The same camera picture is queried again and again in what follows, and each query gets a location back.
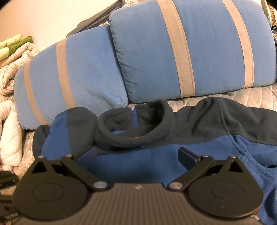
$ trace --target plaid blanket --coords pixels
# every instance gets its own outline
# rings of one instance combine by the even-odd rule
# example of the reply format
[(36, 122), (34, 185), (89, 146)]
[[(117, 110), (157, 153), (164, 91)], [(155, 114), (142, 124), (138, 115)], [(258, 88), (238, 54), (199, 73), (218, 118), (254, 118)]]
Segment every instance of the plaid blanket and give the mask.
[(15, 53), (0, 61), (0, 95), (14, 92), (14, 76), (16, 72), (40, 51), (33, 43), (25, 43)]

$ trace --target pillow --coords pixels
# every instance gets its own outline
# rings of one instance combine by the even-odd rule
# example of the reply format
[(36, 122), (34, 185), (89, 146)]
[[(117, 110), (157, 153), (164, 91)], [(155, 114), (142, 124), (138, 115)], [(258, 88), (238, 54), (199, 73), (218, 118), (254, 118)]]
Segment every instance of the pillow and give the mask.
[(134, 103), (271, 85), (276, 52), (268, 20), (249, 0), (150, 0), (110, 15)]
[(15, 102), (24, 129), (85, 107), (99, 116), (127, 106), (109, 25), (72, 35), (37, 54), (15, 75)]
[(15, 103), (0, 103), (0, 170), (12, 171), (22, 160), (22, 129)]

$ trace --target ribbed plastic surface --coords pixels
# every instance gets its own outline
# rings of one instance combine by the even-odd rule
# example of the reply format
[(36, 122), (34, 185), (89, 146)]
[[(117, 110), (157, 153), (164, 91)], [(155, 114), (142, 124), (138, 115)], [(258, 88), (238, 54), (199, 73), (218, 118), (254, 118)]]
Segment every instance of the ribbed plastic surface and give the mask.
[(188, 204), (183, 194), (167, 191), (161, 184), (115, 184), (109, 191), (93, 194), (82, 210), (66, 219), (35, 222), (22, 217), (16, 223), (40, 224), (262, 225), (254, 218), (230, 222), (202, 215)]

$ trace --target black plastic mount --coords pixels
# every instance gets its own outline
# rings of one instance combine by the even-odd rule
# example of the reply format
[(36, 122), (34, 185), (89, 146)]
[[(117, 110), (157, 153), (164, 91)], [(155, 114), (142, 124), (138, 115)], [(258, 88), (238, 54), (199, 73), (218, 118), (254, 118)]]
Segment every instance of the black plastic mount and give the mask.
[(186, 161), (194, 158), (196, 166), (187, 168), (185, 174), (172, 182), (181, 183), (181, 188), (169, 185), (169, 190), (185, 192), (194, 207), (218, 218), (246, 218), (258, 212), (263, 192), (238, 157), (214, 160), (208, 155), (196, 156), (183, 147), (178, 156), (187, 158)]
[(255, 214), (263, 192), (236, 156), (214, 160), (182, 147), (178, 159), (188, 171), (165, 189), (161, 184), (107, 184), (72, 155), (60, 161), (37, 158), (13, 196), (0, 200), (0, 216), (4, 221), (20, 215), (16, 225), (121, 225), (138, 220), (155, 225), (161, 224), (158, 214), (166, 224), (261, 224)]
[[(7, 171), (0, 171), (0, 190), (17, 185), (18, 176)], [(12, 197), (0, 194), (0, 223), (5, 223), (18, 216), (12, 203)]]

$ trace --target green fabric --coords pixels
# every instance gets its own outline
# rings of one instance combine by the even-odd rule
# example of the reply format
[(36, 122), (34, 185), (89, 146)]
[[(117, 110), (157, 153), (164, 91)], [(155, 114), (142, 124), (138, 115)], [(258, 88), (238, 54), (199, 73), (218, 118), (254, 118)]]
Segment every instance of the green fabric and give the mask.
[(8, 48), (9, 48), (9, 50), (10, 50), (10, 53), (9, 53), (8, 56), (10, 56), (11, 54), (13, 54), (13, 53), (16, 51), (16, 49), (18, 49), (19, 47), (21, 47), (22, 45), (24, 45), (24, 44), (27, 43), (27, 42), (33, 43), (33, 38), (32, 38), (31, 36), (28, 36), (28, 37), (24, 38), (23, 40), (21, 40), (20, 42), (8, 46)]
[(0, 49), (0, 60), (7, 58), (9, 56), (10, 50), (8, 47)]
[(22, 38), (22, 34), (17, 34), (14, 37), (11, 37), (7, 40), (4, 40), (4, 41), (0, 42), (0, 49), (4, 48), (6, 46), (16, 44), (16, 43), (20, 42), (21, 38)]

